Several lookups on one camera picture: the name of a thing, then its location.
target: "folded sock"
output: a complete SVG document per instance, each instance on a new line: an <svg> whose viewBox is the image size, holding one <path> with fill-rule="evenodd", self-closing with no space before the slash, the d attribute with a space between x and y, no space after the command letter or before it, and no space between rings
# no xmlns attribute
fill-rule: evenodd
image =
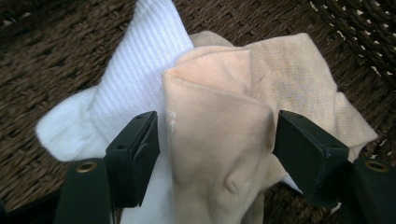
<svg viewBox="0 0 396 224"><path fill-rule="evenodd" d="M214 45L219 38L204 36ZM305 34L193 49L163 74L163 83L175 223L261 223L262 191L285 174L271 159L280 109L308 117L344 142L350 161L376 138L337 92Z"/></svg>
<svg viewBox="0 0 396 224"><path fill-rule="evenodd" d="M192 48L171 0L139 0L100 84L64 100L36 126L41 144L60 161L102 158L133 117L158 112L162 153L142 207L124 209L122 223L172 223L161 72Z"/></svg>

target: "wicker surface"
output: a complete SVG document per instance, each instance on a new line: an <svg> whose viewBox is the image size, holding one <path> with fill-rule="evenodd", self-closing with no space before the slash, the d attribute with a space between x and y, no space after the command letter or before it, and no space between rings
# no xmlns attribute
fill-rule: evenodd
<svg viewBox="0 0 396 224"><path fill-rule="evenodd" d="M396 165L390 75L396 22L390 0L175 2L189 34L210 30L237 46L309 33L339 90L379 135L361 155ZM98 83L133 7L134 2L120 0L0 0L0 200L7 209L61 186L67 163L38 144L35 124L62 99ZM283 185L266 193L265 223L336 223L337 218Z"/></svg>

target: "sock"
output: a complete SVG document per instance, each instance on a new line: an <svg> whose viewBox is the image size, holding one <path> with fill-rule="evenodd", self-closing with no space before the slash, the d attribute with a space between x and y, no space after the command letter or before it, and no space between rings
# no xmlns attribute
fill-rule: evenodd
<svg viewBox="0 0 396 224"><path fill-rule="evenodd" d="M344 142L350 161L376 138L336 91L305 34L191 50L163 83L175 223L260 223L257 200L284 174L270 159L279 109L308 117Z"/></svg>
<svg viewBox="0 0 396 224"><path fill-rule="evenodd" d="M100 84L61 102L36 126L41 144L60 161L102 158L134 116L158 112L162 153L142 207L124 209L124 223L172 223L161 72L189 49L191 40L171 0L137 1L134 18Z"/></svg>

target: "fabric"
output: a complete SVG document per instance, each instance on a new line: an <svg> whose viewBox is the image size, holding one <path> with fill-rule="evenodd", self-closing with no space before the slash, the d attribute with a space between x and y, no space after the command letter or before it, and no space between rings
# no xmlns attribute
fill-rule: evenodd
<svg viewBox="0 0 396 224"><path fill-rule="evenodd" d="M271 153L280 109L344 142L351 161L376 138L308 35L223 46L193 49L163 74L175 223L262 221L256 199L286 174Z"/></svg>
<svg viewBox="0 0 396 224"><path fill-rule="evenodd" d="M161 72L192 48L172 1L139 0L100 84L61 102L36 126L52 156L76 161L104 157L133 117L158 112L161 155L142 206L124 209L121 223L173 223Z"/></svg>

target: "tan sock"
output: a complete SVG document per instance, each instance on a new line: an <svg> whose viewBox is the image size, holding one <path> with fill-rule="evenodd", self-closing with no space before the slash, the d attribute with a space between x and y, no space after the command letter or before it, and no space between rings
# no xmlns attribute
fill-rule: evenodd
<svg viewBox="0 0 396 224"><path fill-rule="evenodd" d="M201 46L222 41L202 36ZM222 43L191 50L163 73L176 223L262 222L262 193L286 174L271 153L279 109L354 148L351 160L376 138L307 35Z"/></svg>

